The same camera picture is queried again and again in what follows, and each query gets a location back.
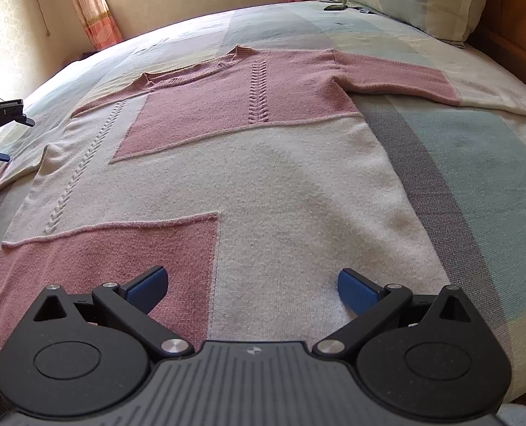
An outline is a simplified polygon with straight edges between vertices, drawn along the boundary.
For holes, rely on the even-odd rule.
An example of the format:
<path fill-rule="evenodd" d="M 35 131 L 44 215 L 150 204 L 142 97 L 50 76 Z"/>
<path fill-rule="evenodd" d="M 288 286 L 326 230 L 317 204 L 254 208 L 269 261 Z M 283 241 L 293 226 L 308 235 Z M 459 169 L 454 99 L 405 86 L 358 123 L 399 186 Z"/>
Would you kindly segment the left orange curtain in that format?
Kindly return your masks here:
<path fill-rule="evenodd" d="M 106 0 L 71 0 L 75 12 L 95 50 L 124 41 Z"/>

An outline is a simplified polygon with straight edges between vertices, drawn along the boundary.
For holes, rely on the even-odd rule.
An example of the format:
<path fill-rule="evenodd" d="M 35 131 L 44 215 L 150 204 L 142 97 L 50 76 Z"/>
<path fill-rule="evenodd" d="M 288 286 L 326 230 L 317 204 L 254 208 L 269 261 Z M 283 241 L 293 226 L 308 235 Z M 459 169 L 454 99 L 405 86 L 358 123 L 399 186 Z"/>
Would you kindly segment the small dark object on bed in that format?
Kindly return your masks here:
<path fill-rule="evenodd" d="M 324 11 L 327 12 L 338 12 L 338 11 L 344 11 L 347 8 L 344 4 L 329 4 L 325 6 Z"/>

